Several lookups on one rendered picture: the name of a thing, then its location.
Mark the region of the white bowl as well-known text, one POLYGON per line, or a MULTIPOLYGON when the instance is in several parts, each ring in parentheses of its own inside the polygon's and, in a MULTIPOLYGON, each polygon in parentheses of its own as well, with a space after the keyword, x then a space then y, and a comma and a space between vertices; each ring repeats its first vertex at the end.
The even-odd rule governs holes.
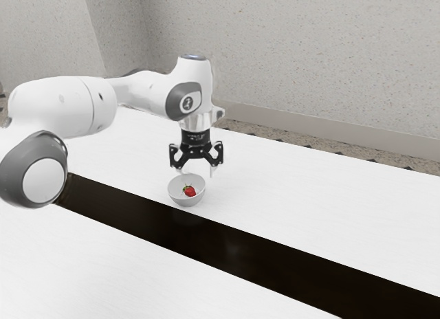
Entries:
POLYGON ((206 190, 205 179, 196 174, 182 174, 168 183, 168 195, 179 206, 191 207, 198 204, 206 190))

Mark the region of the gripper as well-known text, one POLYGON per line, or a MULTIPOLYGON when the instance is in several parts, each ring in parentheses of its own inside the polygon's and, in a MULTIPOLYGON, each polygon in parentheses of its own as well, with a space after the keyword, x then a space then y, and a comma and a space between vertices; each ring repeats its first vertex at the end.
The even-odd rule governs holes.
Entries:
POLYGON ((205 131, 192 132, 181 130, 181 144, 169 144, 168 154, 170 167, 179 174, 183 174, 183 167, 192 159, 204 158, 210 167, 210 178, 214 177, 215 171, 224 162, 223 142, 210 142, 210 129, 205 131))

